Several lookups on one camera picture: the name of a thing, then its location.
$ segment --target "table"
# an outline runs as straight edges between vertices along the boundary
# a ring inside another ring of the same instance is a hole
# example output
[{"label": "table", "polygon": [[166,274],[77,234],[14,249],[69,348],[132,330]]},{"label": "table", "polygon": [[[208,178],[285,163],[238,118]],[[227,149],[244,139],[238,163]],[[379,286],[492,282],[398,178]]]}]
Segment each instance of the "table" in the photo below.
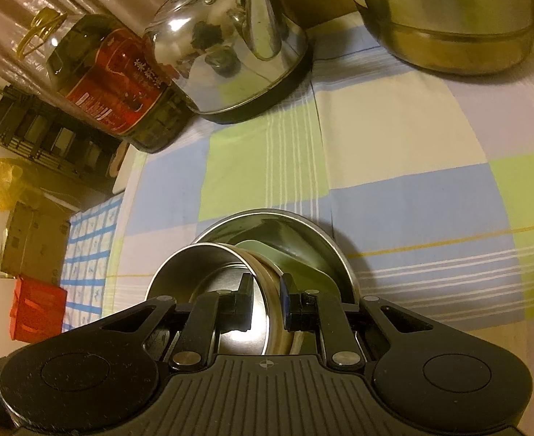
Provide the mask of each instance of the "table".
[{"label": "table", "polygon": [[[238,211],[312,219],[376,294],[498,343],[534,376],[534,50],[480,78],[388,54],[358,14],[312,33],[312,76],[245,123],[195,120],[135,156],[103,314],[143,300],[162,262]],[[522,420],[534,436],[534,395]]]}]

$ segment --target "kettle spout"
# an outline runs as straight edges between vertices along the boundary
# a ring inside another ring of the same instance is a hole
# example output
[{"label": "kettle spout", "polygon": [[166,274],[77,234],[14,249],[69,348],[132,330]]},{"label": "kettle spout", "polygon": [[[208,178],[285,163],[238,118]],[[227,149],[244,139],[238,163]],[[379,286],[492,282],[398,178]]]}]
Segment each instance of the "kettle spout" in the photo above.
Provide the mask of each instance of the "kettle spout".
[{"label": "kettle spout", "polygon": [[281,50],[281,15],[271,0],[241,0],[245,17],[241,36],[254,56],[269,60]]}]

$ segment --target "black kettle base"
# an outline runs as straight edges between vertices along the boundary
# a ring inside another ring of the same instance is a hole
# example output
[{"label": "black kettle base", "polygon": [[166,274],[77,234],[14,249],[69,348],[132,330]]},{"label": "black kettle base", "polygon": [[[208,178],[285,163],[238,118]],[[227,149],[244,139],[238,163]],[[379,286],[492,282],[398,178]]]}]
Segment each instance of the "black kettle base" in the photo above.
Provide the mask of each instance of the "black kettle base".
[{"label": "black kettle base", "polygon": [[203,118],[219,124],[234,124],[246,121],[266,112],[270,107],[284,100],[303,81],[307,73],[311,70],[313,50],[311,47],[297,65],[281,81],[271,87],[257,98],[237,106],[231,110],[224,110],[216,113],[199,113]]}]

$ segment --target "metal bowl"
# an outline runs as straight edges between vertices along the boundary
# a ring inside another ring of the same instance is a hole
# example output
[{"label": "metal bowl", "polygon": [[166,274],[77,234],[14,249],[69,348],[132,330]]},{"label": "metal bowl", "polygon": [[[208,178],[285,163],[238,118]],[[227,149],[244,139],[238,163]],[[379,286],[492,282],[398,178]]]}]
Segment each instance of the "metal bowl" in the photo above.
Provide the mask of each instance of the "metal bowl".
[{"label": "metal bowl", "polygon": [[289,354],[293,334],[283,329],[277,280],[250,254],[215,243],[186,246],[170,256],[155,273],[146,300],[170,295],[178,303],[193,302],[214,290],[237,290],[243,273],[253,274],[251,328],[220,336],[221,354]]},{"label": "metal bowl", "polygon": [[509,68],[530,52],[534,0],[355,0],[372,35],[392,54],[461,75]]},{"label": "metal bowl", "polygon": [[248,210],[229,216],[204,231],[194,243],[235,245],[255,239],[329,275],[344,303],[359,300],[358,282],[338,245],[303,216],[283,210]]}]

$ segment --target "stainless steel kettle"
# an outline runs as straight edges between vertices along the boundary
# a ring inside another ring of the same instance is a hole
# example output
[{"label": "stainless steel kettle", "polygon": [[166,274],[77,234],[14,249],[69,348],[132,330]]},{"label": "stainless steel kettle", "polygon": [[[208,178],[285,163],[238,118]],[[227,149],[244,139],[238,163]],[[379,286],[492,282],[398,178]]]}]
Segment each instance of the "stainless steel kettle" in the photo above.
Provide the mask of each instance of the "stainless steel kettle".
[{"label": "stainless steel kettle", "polygon": [[191,109],[221,123],[265,111],[311,67],[306,34],[278,0],[167,0],[144,39]]}]

